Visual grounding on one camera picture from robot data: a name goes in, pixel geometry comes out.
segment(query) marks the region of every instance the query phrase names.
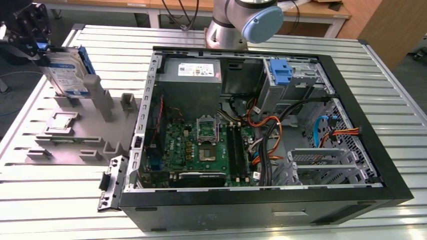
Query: motherboard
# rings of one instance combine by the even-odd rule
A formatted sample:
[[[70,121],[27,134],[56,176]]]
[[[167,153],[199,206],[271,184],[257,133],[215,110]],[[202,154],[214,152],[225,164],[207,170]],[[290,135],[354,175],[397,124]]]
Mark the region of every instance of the motherboard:
[[[251,127],[215,121],[201,121],[199,125],[170,123],[166,129],[165,155],[151,157],[151,171],[141,173],[143,187],[177,187],[174,182],[178,181],[179,174],[187,174],[190,178],[206,177],[214,181],[214,185],[218,178],[222,178],[223,186],[255,186],[257,180],[250,177],[251,161],[246,152],[253,141]]]

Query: metal case frame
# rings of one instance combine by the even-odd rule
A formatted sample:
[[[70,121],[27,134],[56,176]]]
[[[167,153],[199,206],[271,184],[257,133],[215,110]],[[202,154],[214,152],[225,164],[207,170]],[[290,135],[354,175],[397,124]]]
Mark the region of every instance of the metal case frame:
[[[275,222],[271,221],[273,219],[278,219],[281,216],[293,216],[294,218],[305,215],[306,209],[313,207],[322,209],[331,206],[335,208],[334,211],[322,218],[303,224],[339,224],[379,207],[395,206],[414,198],[330,56],[178,47],[155,47],[154,50],[155,54],[149,69],[145,97],[141,103],[141,109],[147,109],[147,111],[142,111],[139,115],[138,131],[135,131],[133,145],[138,137],[145,136],[143,120],[149,114],[158,66],[163,64],[162,55],[186,56],[189,58],[317,58],[337,91],[337,96],[353,125],[363,126],[363,134],[359,139],[375,164],[377,172],[381,175],[378,181],[383,183],[383,187],[317,188],[307,186],[306,189],[266,187],[265,191],[169,191],[166,189],[163,191],[138,192],[133,189],[131,178],[137,177],[135,169],[139,168],[141,162],[134,159],[139,159],[145,152],[143,149],[134,148],[130,152],[126,187],[118,200],[120,200],[120,209],[124,210],[141,229],[145,231],[165,231],[279,227],[295,224],[289,220],[278,220]],[[294,210],[290,210],[290,208],[282,209],[281,206],[290,206]],[[255,217],[255,215],[246,214],[246,212],[251,212],[250,210],[253,210],[253,213],[269,212],[273,218],[261,217],[261,220],[254,220],[253,223],[249,223],[243,221],[243,218]],[[182,219],[182,222],[186,222],[183,219],[190,217],[189,214],[193,214],[195,218],[186,219],[189,224],[177,224],[174,222],[178,218]]]

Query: ram slot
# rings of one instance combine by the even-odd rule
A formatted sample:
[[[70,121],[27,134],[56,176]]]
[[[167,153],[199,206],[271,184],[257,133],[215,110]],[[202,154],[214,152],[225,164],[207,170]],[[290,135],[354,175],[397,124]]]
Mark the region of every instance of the ram slot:
[[[237,167],[239,172],[239,178],[245,179],[249,177],[249,173],[247,173],[247,161],[245,157],[241,127],[234,128],[233,139],[234,139],[235,162],[237,162]]]
[[[229,152],[230,177],[234,180],[239,177],[239,170],[238,170],[238,165],[237,165],[237,151],[235,151],[234,127],[233,126],[227,126],[227,152]]]

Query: slotted metal surface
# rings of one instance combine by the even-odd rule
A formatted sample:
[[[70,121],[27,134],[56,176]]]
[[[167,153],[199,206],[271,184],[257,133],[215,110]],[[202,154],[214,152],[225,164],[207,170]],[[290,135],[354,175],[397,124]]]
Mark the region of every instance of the slotted metal surface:
[[[153,46],[205,47],[202,31],[87,25],[66,46],[87,47],[102,85],[112,96],[143,96]],[[331,55],[415,199],[338,226],[142,232],[124,212],[98,213],[103,166],[24,164],[58,104],[42,79],[0,143],[0,239],[417,239],[427,236],[426,115],[379,59],[355,40],[277,36],[250,50]]]

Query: green motherboard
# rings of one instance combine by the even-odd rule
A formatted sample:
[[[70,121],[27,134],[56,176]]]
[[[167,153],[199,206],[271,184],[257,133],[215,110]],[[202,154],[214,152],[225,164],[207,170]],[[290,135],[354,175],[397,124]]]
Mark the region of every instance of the green motherboard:
[[[213,136],[215,128],[213,125],[201,124],[199,134]],[[150,179],[150,188],[167,188],[170,173],[175,172],[221,172],[227,175],[225,187],[250,187],[255,186],[257,182],[251,177],[245,179],[233,179],[227,125],[217,126],[218,142],[203,142],[198,144],[198,127],[197,123],[171,123],[166,130],[165,155],[151,165],[157,165],[151,172],[143,173],[146,179]],[[249,148],[249,141],[254,137],[251,127],[238,128],[242,135],[243,149]],[[245,168],[250,172],[249,156],[245,153]]]

